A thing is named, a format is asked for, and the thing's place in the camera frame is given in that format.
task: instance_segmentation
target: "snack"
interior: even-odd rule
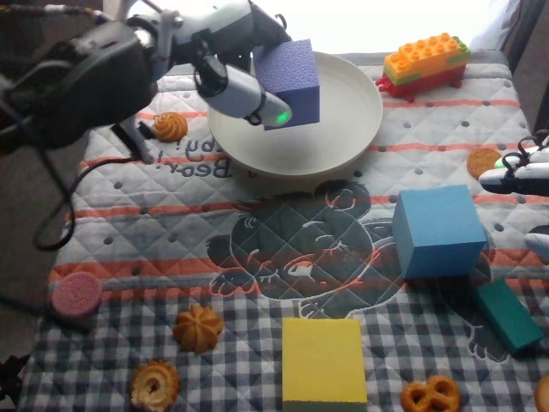
[[[178,142],[187,134],[189,126],[183,114],[165,112],[154,118],[153,132],[164,143]]]
[[[541,378],[535,388],[535,407],[538,412],[549,412],[549,375]]]
[[[223,330],[223,319],[210,307],[193,305],[188,312],[181,312],[173,328],[173,337],[181,350],[201,354],[215,348],[217,336]]]
[[[425,384],[412,382],[401,394],[401,405],[406,412],[458,412],[460,390],[457,383],[446,376],[433,376]]]
[[[131,404],[146,412],[165,412],[178,397],[179,376],[175,368],[151,360],[139,368],[131,381]]]
[[[467,170],[475,179],[480,175],[494,168],[494,163],[501,158],[499,152],[492,148],[479,148],[472,152],[467,158]]]
[[[101,303],[103,288],[94,275],[76,272],[63,278],[51,295],[56,311],[70,318],[92,314]]]

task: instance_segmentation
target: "quilted mat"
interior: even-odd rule
[[[471,150],[504,153],[528,135],[505,64],[477,59],[460,89],[414,103],[384,95],[367,151],[307,180],[237,167],[210,134],[190,77],[159,86],[139,119],[183,112],[190,133],[180,144],[148,142],[153,165],[105,166],[78,188],[75,236],[50,290],[85,270],[103,282],[102,304],[87,336],[39,321],[20,410],[129,410],[132,375],[150,360],[178,370],[173,410],[281,410],[281,320],[309,317],[360,321],[369,412],[401,410],[403,386],[434,374],[459,384],[463,411],[535,411],[549,342],[511,357],[468,298],[472,285],[505,277],[549,332],[546,266],[522,239],[547,223],[549,200],[488,193],[466,167]],[[94,130],[81,167],[127,155],[108,129]],[[489,245],[466,281],[404,283],[390,227],[399,191],[451,184],[468,185]],[[225,319],[218,346],[200,355],[172,337],[193,303]]]

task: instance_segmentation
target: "cube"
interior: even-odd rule
[[[468,276],[487,242],[465,185],[401,191],[392,228],[405,280]]]
[[[365,411],[357,319],[282,319],[282,410]]]
[[[253,57],[257,80],[292,108],[292,119],[282,128],[320,121],[320,82],[310,40],[256,47]]]
[[[509,353],[516,354],[544,336],[504,278],[476,288],[473,297]]]

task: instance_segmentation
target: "robotic hand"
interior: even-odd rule
[[[549,130],[539,130],[523,138],[518,152],[508,153],[484,172],[479,182],[487,191],[509,194],[549,196]],[[523,142],[535,143],[524,148]],[[549,262],[549,226],[537,227],[524,237],[526,246],[543,261]]]
[[[119,17],[134,2],[124,0]],[[112,130],[132,155],[152,162],[144,142],[152,133],[143,123],[137,127],[134,115],[150,103],[155,82],[174,64],[195,67],[198,93],[219,112],[253,125],[290,120],[290,107],[246,71],[253,47],[291,40],[277,20],[248,0],[214,6],[204,15],[180,15],[144,2],[153,12],[124,22],[84,9],[97,26],[57,44],[18,78],[2,76],[0,58],[0,154],[25,143],[61,148],[88,129],[115,124]],[[9,6],[4,12],[29,10],[75,12],[67,6]],[[29,129],[35,138],[29,138]]]

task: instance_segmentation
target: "red lego brick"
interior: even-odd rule
[[[442,71],[436,75],[422,77],[413,82],[404,83],[398,86],[393,84],[387,75],[383,73],[382,78],[376,81],[376,85],[379,86],[380,92],[388,92],[393,97],[402,97],[408,102],[413,103],[416,94],[443,86],[444,84],[453,84],[454,87],[459,88],[462,85],[464,71],[465,64],[451,70]]]

